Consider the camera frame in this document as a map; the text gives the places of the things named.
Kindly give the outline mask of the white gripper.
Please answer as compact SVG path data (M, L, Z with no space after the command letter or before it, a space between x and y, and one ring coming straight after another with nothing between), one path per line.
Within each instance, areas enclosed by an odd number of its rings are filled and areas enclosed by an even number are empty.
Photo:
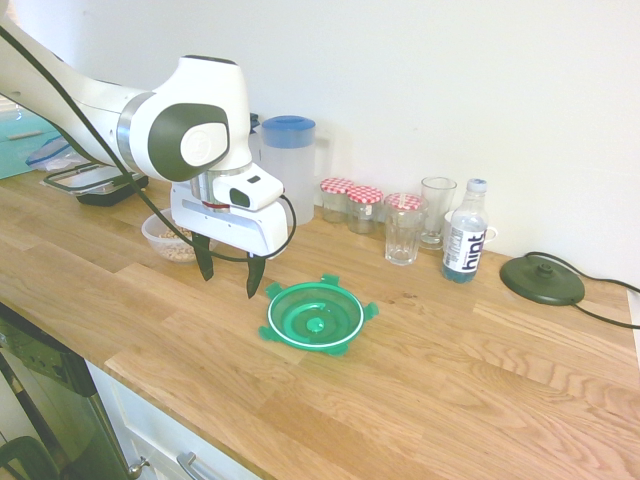
M214 275L211 239L247 254L247 297L251 299L262 281L266 259L286 245L289 231L284 207L278 202L250 211L236 206L219 210L196 199L188 182L173 183L170 193L174 222L192 233L192 244L205 281Z

